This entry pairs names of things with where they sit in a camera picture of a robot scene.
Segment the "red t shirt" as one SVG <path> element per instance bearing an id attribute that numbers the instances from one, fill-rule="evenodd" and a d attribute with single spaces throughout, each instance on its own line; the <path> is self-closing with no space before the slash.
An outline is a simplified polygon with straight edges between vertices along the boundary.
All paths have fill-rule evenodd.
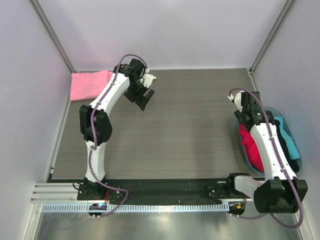
<path id="1" fill-rule="evenodd" d="M 258 150 L 258 147 L 251 136 L 250 132 L 245 129 L 245 127 L 239 123 L 239 134 L 241 137 L 241 144 L 244 147 L 245 153 L 248 157 L 248 161 L 252 167 L 261 173 L 264 173 L 263 162 Z"/>

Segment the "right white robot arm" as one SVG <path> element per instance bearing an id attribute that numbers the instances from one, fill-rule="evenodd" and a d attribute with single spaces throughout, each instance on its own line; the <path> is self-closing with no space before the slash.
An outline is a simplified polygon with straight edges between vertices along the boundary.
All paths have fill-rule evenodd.
<path id="1" fill-rule="evenodd" d="M 223 190 L 233 198 L 251 198 L 260 214 L 302 212 L 308 184 L 298 179 L 289 162 L 290 152 L 281 133 L 281 122 L 262 105 L 258 91 L 239 89 L 237 94 L 229 93 L 228 98 L 236 105 L 234 115 L 257 148 L 264 181 L 247 173 L 230 173 Z"/>

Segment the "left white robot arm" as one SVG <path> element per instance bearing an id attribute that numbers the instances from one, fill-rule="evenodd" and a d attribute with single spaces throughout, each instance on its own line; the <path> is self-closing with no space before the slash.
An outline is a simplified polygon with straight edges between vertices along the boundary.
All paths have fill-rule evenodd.
<path id="1" fill-rule="evenodd" d="M 131 61 L 122 60 L 114 67 L 112 76 L 101 93 L 79 109 L 80 132 L 87 148 L 87 170 L 78 187 L 78 200 L 101 200 L 111 186 L 106 184 L 104 169 L 107 142 L 113 133 L 110 113 L 121 96 L 142 111 L 154 95 L 151 85 L 156 76 L 149 73 L 146 62 L 132 54 Z"/>

